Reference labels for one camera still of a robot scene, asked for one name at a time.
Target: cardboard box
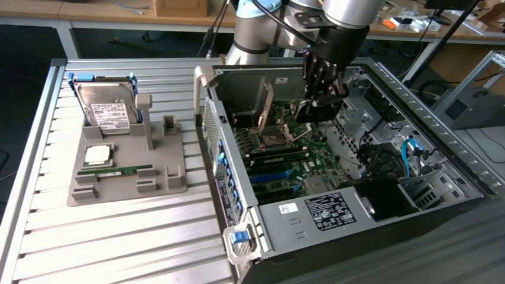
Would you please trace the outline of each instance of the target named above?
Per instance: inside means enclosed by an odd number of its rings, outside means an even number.
[[[493,6],[489,12],[481,14],[472,24],[481,31],[502,32],[505,27],[500,20],[505,17],[505,3],[498,3]]]
[[[155,0],[159,17],[207,17],[208,0]]]

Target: white label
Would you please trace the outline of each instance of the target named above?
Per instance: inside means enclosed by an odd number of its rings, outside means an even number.
[[[281,214],[292,213],[298,211],[298,207],[296,203],[282,204],[278,205],[278,210],[281,211]]]
[[[288,82],[288,77],[277,78],[276,79],[276,84],[286,84]]]
[[[92,104],[92,109],[101,129],[129,128],[125,104]]]
[[[272,160],[265,160],[264,163],[268,164],[268,163],[281,162],[281,161],[284,161],[284,158],[276,158],[276,159],[272,159]]]

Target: aluminum table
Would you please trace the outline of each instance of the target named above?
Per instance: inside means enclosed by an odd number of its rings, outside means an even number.
[[[195,67],[203,59],[53,60],[0,228],[0,283],[233,283],[195,129]],[[68,73],[139,79],[152,120],[177,116],[185,193],[67,206],[83,126]]]

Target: sticker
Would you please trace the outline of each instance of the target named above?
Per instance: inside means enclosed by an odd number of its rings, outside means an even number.
[[[121,176],[123,173],[121,172],[113,172],[113,173],[99,173],[96,175],[97,178],[111,178],[113,176]]]
[[[317,229],[325,231],[356,222],[356,218],[341,194],[333,193],[305,199]]]
[[[281,211],[281,214],[292,213],[298,211],[298,207],[296,203],[288,203],[278,205],[278,210]]]
[[[276,79],[276,84],[286,84],[288,82],[288,77],[281,77]]]
[[[282,162],[284,161],[284,158],[276,158],[276,159],[272,159],[272,160],[265,160],[264,163],[273,163],[273,162]]]
[[[92,109],[100,129],[129,128],[125,104],[92,104]]]

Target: green circuit board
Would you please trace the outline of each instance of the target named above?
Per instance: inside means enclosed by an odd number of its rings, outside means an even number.
[[[261,135],[257,135],[257,128],[234,129],[234,137],[249,177],[289,171],[289,177],[285,179],[252,183],[260,204],[269,204],[313,194],[305,182],[306,178],[312,176],[317,176],[328,190],[340,188],[340,184],[349,180],[349,176],[336,160],[337,157],[332,153],[326,140],[321,139],[325,135],[324,131],[318,130],[318,125],[310,124],[309,128],[312,130],[306,132],[309,130],[306,124],[294,122],[292,112],[286,112],[285,110],[286,108],[284,106],[286,104],[289,104],[289,101],[277,101],[272,104],[268,131],[273,131],[273,134],[268,147],[265,146]],[[285,140],[282,140],[278,135],[281,131],[276,129],[280,128],[281,125],[288,125],[289,133],[293,138],[296,138],[292,143],[282,143]],[[304,146],[306,147],[305,157],[293,162],[254,167],[254,164],[246,159],[248,154],[264,153],[278,149],[300,149]]]

